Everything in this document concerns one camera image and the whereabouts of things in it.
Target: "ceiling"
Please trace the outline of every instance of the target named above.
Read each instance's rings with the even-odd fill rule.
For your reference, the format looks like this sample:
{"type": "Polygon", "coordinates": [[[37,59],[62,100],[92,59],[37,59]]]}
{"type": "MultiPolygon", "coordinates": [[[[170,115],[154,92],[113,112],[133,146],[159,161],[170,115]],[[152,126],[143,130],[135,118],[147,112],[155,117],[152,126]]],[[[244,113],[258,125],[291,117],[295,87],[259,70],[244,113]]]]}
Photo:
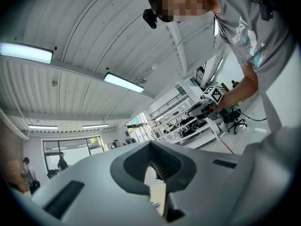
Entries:
{"type": "Polygon", "coordinates": [[[50,66],[0,56],[0,107],[20,130],[57,125],[120,128],[219,49],[211,14],[151,29],[147,0],[24,0],[0,21],[0,41],[54,52],[50,66]],[[151,66],[158,63],[158,69],[151,66]],[[103,82],[111,72],[130,81],[146,78],[141,94],[103,82]]]}

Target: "staircase railing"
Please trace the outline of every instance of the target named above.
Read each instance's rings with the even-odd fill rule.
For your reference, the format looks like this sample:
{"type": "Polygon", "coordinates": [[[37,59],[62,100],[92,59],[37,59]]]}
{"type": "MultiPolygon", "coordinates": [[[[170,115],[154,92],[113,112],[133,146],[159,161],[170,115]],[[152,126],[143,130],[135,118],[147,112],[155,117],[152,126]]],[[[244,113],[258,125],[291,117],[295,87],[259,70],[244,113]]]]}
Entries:
{"type": "Polygon", "coordinates": [[[172,98],[170,101],[168,101],[166,104],[162,105],[159,109],[157,109],[156,111],[154,111],[152,114],[150,114],[151,118],[154,118],[155,116],[159,115],[162,111],[166,110],[168,107],[170,107],[173,103],[175,103],[176,101],[180,100],[181,98],[184,97],[184,95],[186,95],[186,91],[182,91],[180,94],[178,94],[177,96],[175,96],[174,98],[172,98]]]}
{"type": "Polygon", "coordinates": [[[197,74],[196,74],[195,82],[196,82],[196,83],[198,84],[198,86],[200,86],[200,87],[201,87],[201,83],[202,83],[203,76],[204,76],[204,73],[205,73],[206,65],[207,65],[207,62],[204,63],[201,67],[199,67],[199,68],[197,69],[197,74]]]}

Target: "black slot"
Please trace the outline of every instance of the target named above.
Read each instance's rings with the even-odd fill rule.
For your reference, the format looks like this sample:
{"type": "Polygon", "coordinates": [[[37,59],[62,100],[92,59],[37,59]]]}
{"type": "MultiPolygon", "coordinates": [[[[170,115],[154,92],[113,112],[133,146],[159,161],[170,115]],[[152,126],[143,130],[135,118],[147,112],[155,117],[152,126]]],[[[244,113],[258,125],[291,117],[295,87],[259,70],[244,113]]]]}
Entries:
{"type": "Polygon", "coordinates": [[[221,159],[216,159],[213,161],[214,164],[219,165],[219,166],[223,166],[226,168],[231,168],[231,169],[235,169],[237,163],[234,162],[230,162],[230,161],[224,161],[221,159]]]}
{"type": "Polygon", "coordinates": [[[61,219],[85,184],[71,181],[55,198],[44,208],[53,217],[61,219]]]}

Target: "person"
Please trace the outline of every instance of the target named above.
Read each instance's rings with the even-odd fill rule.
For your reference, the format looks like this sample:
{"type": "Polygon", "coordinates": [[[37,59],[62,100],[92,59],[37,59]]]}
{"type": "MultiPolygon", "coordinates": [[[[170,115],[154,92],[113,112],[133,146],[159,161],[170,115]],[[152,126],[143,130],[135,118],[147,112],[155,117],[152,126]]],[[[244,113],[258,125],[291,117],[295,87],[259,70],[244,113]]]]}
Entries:
{"type": "Polygon", "coordinates": [[[58,160],[58,166],[61,168],[62,171],[64,171],[66,168],[68,168],[68,164],[64,159],[65,153],[60,152],[60,159],[58,160]]]}
{"type": "Polygon", "coordinates": [[[260,5],[250,0],[149,0],[164,22],[187,21],[213,13],[222,39],[237,57],[244,79],[223,95],[218,111],[259,91],[271,131],[282,125],[266,91],[281,73],[298,43],[277,11],[267,21],[260,5]]]}
{"type": "Polygon", "coordinates": [[[40,183],[37,181],[36,172],[32,165],[29,164],[28,157],[24,157],[25,163],[24,171],[21,173],[21,177],[26,178],[29,184],[29,190],[31,195],[40,187],[40,183]]]}
{"type": "Polygon", "coordinates": [[[231,82],[232,82],[232,87],[233,88],[235,88],[239,84],[239,82],[237,82],[237,81],[231,81],[231,82]]]}

